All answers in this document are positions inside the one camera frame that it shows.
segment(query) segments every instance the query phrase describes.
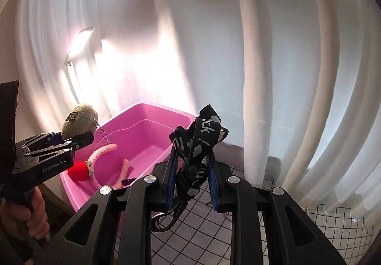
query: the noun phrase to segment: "red strawberry plush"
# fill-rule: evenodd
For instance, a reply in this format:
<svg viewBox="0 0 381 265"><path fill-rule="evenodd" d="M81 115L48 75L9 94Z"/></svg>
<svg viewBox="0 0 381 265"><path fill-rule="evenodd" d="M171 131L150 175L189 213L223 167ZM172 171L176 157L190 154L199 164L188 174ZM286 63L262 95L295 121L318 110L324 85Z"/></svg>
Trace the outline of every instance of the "red strawberry plush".
<svg viewBox="0 0 381 265"><path fill-rule="evenodd" d="M90 178L88 165L83 161L74 162L74 165L67 170L73 181L86 181Z"/></svg>

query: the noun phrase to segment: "white tile floor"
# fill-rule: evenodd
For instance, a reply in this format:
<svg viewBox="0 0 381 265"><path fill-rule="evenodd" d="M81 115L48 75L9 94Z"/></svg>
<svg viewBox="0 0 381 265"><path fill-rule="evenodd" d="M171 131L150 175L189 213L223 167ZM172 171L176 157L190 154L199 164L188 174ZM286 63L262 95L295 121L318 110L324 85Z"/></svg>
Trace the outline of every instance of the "white tile floor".
<svg viewBox="0 0 381 265"><path fill-rule="evenodd" d="M232 172L243 178L243 171L232 167ZM264 179L263 188L271 189L273 180ZM269 264L266 234L262 214L258 212L262 237L263 264ZM354 265L370 246L373 230L363 225L363 219L354 221L349 208L338 207L336 214L324 211L319 204L310 218L338 249L348 265ZM162 223L167 224L166 217ZM115 257L119 249L115 246ZM152 233L152 265L229 265L231 243L231 214L216 213L210 203L209 187L206 181L201 192L189 202L187 209L171 230Z"/></svg>

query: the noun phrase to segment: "wall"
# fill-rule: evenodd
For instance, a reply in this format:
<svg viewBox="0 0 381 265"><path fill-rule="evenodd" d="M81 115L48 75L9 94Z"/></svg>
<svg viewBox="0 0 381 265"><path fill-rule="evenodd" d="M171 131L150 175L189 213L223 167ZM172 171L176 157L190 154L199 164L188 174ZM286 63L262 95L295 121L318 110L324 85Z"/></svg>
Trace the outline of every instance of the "wall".
<svg viewBox="0 0 381 265"><path fill-rule="evenodd" d="M15 51L15 18L18 0L0 0L0 83L20 79ZM22 84L19 86L16 111L16 142L41 133L41 128L29 107ZM56 176L45 185L61 200L69 203L60 177Z"/></svg>
<svg viewBox="0 0 381 265"><path fill-rule="evenodd" d="M8 0L0 13L0 82L18 80L19 71L17 67L15 51L15 17L17 0ZM18 94L18 108L16 111L15 124L16 141L39 134L39 128L28 101L26 100L22 84Z"/></svg>

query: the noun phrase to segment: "blue gripper pad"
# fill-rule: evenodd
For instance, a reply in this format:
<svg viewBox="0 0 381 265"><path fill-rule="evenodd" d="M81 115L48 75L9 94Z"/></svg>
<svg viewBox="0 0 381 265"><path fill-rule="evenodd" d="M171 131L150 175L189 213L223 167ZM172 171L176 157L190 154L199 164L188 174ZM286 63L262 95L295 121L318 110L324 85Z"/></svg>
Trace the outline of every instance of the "blue gripper pad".
<svg viewBox="0 0 381 265"><path fill-rule="evenodd" d="M227 178L232 176L229 165L216 161L213 151L205 158L208 169L210 200L217 212L226 212L227 208L235 203L235 196L225 189Z"/></svg>
<svg viewBox="0 0 381 265"><path fill-rule="evenodd" d="M48 138L48 146L56 146L62 144L62 135L61 132L58 132L56 134L53 134Z"/></svg>
<svg viewBox="0 0 381 265"><path fill-rule="evenodd" d="M168 184L166 187L166 202L165 202L165 208L167 211L172 209L172 204L173 204L173 195L175 193L175 186L176 186L176 171L177 171L177 166L179 164L179 157L174 150L172 149L171 155L169 159L172 159L172 165L168 177Z"/></svg>

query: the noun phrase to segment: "green plush toy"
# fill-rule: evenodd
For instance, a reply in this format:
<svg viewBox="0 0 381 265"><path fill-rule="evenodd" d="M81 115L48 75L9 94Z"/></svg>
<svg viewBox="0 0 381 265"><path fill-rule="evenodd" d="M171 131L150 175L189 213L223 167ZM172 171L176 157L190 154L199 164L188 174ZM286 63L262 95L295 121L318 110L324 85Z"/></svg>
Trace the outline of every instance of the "green plush toy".
<svg viewBox="0 0 381 265"><path fill-rule="evenodd" d="M98 113L88 104L79 104L73 108L62 125L62 140L72 138L86 132L95 134Z"/></svg>

